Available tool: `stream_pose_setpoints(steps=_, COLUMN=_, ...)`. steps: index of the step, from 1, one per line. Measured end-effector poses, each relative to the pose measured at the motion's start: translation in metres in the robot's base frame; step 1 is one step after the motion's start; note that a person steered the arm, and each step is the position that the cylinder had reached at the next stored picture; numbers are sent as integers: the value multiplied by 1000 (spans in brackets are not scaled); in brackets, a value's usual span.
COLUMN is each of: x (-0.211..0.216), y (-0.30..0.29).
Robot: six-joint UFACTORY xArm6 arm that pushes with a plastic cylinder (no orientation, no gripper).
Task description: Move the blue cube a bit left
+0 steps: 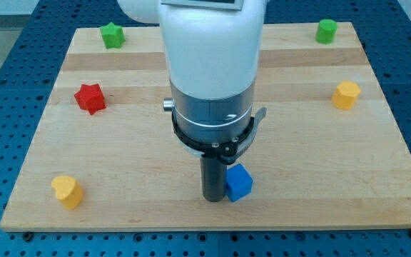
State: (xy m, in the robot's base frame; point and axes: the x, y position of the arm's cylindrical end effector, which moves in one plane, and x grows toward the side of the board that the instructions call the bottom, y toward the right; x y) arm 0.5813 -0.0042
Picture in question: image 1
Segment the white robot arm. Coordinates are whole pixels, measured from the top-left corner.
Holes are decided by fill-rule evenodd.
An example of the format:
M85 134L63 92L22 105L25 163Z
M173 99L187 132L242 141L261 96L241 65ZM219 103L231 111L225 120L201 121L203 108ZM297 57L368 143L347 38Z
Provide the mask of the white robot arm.
M224 143L250 122L266 0L118 0L131 19L158 24L174 123L188 138Z

